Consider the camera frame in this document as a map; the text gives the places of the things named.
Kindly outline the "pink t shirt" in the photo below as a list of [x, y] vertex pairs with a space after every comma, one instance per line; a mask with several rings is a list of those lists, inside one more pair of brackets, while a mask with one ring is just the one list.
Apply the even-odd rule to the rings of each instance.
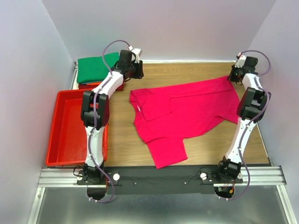
[[224, 120], [238, 121], [239, 97], [226, 77], [132, 90], [129, 101], [157, 169], [187, 159], [184, 139], [204, 135]]

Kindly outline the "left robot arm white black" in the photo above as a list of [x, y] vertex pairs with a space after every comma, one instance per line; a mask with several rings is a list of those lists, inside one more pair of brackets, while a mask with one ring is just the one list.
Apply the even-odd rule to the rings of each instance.
[[93, 184], [103, 181], [101, 165], [104, 162], [103, 134], [110, 117], [109, 99], [118, 87], [130, 79], [141, 79], [144, 74], [140, 56], [142, 50], [129, 47], [121, 50], [119, 60], [108, 68], [107, 77], [91, 91], [84, 91], [81, 106], [81, 120], [87, 136], [87, 154], [83, 174]]

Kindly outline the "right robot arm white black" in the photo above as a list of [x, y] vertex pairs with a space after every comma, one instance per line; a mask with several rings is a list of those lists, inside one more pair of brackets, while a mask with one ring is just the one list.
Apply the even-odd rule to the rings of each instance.
[[260, 83], [260, 75], [256, 72], [257, 63], [256, 57], [241, 52], [236, 56], [236, 63], [228, 76], [229, 81], [241, 83], [245, 93], [237, 107], [238, 122], [233, 141], [215, 171], [215, 178], [221, 183], [238, 178], [241, 166], [245, 164], [243, 154], [250, 134], [263, 118], [271, 98], [271, 93]]

